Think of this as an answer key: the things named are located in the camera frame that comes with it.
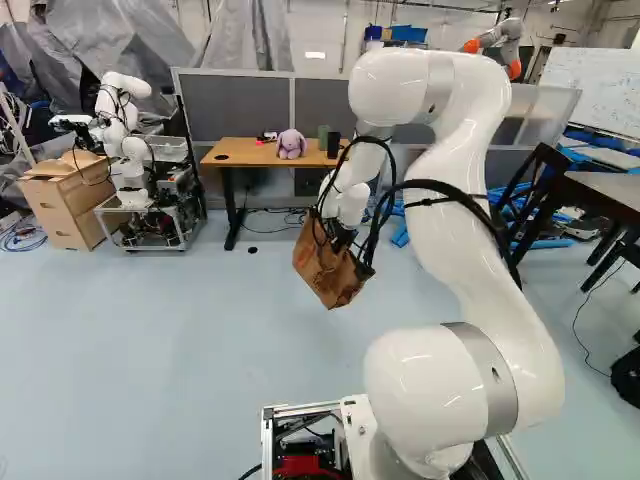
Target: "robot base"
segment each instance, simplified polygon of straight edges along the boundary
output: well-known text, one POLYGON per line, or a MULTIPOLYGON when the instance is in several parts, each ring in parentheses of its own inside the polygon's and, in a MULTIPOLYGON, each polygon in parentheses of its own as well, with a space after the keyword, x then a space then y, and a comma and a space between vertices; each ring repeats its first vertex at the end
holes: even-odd
MULTIPOLYGON (((263 480, 299 478, 300 475, 309 475, 308 470, 296 471, 301 462, 289 464, 289 474, 283 474, 283 471, 287 471, 286 468, 282 468, 283 461, 286 466, 295 455, 299 460, 304 457, 304 463, 307 466, 312 463, 315 465, 314 468, 317 471, 313 478, 353 478, 354 480, 422 480, 425 478, 407 468, 378 432, 378 424, 367 395, 353 395, 333 402, 265 407, 262 410, 261 437, 263 480), (335 425, 331 433, 321 433, 317 436, 316 440, 324 437, 325 444, 331 445, 327 451, 326 448, 313 446, 314 437, 308 436, 308 429, 311 428, 315 432, 314 435, 321 432, 322 430, 314 425, 322 425, 321 422, 325 419, 333 421, 330 417, 335 417, 342 423, 335 425), (307 451, 301 453, 299 446, 305 443, 304 436, 307 437, 306 444, 311 447, 307 447, 307 451), (292 439, 291 445, 298 446, 297 450, 291 445, 283 445, 289 438, 292 439), (309 459, 314 456, 319 460, 310 462, 309 459), (331 459, 331 465, 327 465, 327 458, 331 459)), ((450 478, 452 480, 504 480, 494 460, 495 455, 496 458, 500 457, 499 461, 503 469, 512 470, 509 476, 515 476, 521 480, 527 479, 507 438, 496 437, 496 442, 497 445, 492 448, 489 448, 484 441, 476 442, 469 461, 450 478)))

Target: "gray cubicle partition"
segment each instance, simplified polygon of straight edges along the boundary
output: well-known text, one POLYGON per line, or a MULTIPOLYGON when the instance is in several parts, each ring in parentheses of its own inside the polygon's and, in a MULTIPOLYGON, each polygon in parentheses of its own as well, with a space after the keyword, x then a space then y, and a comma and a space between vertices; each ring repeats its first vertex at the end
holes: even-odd
POLYGON ((280 132, 290 124, 287 74, 207 69, 178 69, 176 91, 182 95, 191 139, 213 145, 222 137, 255 137, 280 132))
POLYGON ((347 79, 296 78, 295 128, 305 137, 317 137, 320 125, 351 138, 356 116, 349 107, 347 79))
MULTIPOLYGON (((198 152, 206 152, 224 136, 253 137, 264 130, 295 127, 315 137, 317 127, 326 124, 351 137, 355 128, 347 76, 306 78, 289 72, 184 68, 172 69, 172 75, 176 91, 184 98, 188 128, 198 152)), ((513 84, 512 92, 511 107, 487 154, 489 187, 506 183, 538 143, 555 145, 580 96, 575 89, 524 84, 513 84)), ((399 174, 433 141, 433 132, 426 125, 397 126, 393 150, 399 174)), ((265 174, 277 177, 277 181, 268 180, 277 186, 263 188, 263 194, 277 192, 280 199, 293 194, 287 169, 265 174)), ((244 187, 240 188, 245 195, 244 187)), ((251 199, 248 204, 261 206, 251 199)))

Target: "purple plush bunny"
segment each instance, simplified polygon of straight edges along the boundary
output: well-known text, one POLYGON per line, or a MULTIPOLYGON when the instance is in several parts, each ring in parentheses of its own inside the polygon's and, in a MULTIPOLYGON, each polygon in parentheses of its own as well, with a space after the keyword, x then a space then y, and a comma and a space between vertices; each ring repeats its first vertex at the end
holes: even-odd
POLYGON ((278 135, 276 150, 280 158, 298 158, 307 150, 307 140, 295 128, 290 128, 278 135))

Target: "whiteboard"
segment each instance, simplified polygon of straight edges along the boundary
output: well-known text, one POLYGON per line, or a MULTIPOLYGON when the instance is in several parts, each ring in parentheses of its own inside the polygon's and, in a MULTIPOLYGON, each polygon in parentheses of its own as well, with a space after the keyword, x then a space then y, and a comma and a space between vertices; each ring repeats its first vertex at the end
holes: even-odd
POLYGON ((640 54, 555 47, 540 85, 582 90, 570 122, 640 139, 640 54))

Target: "floor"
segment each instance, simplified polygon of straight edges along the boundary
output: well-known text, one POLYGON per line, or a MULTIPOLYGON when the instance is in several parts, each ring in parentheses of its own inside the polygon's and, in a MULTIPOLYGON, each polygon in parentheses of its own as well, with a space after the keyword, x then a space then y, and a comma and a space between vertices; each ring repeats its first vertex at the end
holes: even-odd
MULTIPOLYGON (((273 215, 246 223, 277 228, 273 215)), ((262 406, 362 392, 374 338, 459 319, 455 297, 384 237, 378 274, 352 305, 327 312, 290 267, 295 229, 243 231, 233 252, 224 229, 215 212, 184 255, 108 244, 0 254, 0 477, 238 478, 259 462, 262 406)), ((535 251, 521 265, 567 379, 562 414, 512 435, 534 480, 640 470, 640 412, 584 365, 569 328, 589 251, 535 251)), ((628 293, 639 279, 625 266, 581 313, 578 331, 602 369, 640 329, 640 297, 628 293)))

